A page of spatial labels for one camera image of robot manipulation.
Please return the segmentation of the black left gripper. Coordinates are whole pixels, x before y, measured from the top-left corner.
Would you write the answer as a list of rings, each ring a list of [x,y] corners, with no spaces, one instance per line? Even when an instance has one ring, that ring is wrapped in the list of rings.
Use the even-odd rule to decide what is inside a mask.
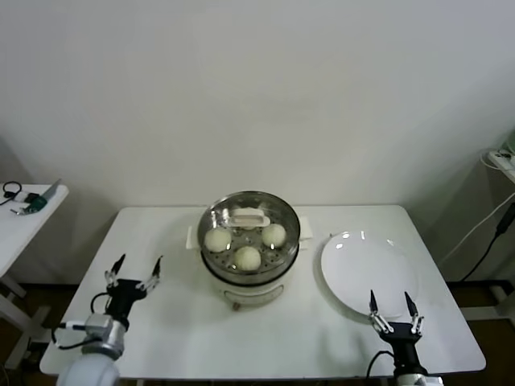
[[[146,297],[146,290],[153,290],[160,282],[161,260],[163,257],[158,258],[152,274],[146,281],[117,280],[117,274],[125,258],[126,255],[122,254],[113,263],[111,270],[105,271],[106,284],[109,286],[107,293],[111,298],[106,313],[113,318],[128,318],[134,303],[144,299]]]

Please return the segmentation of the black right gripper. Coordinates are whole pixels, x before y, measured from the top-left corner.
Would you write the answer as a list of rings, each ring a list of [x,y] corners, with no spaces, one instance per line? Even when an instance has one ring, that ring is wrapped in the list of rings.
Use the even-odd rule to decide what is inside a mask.
[[[369,299],[369,319],[380,338],[391,346],[395,370],[422,370],[415,346],[421,338],[424,317],[419,314],[411,296],[407,292],[404,292],[404,295],[411,325],[407,322],[389,324],[379,313],[377,299],[372,289]]]

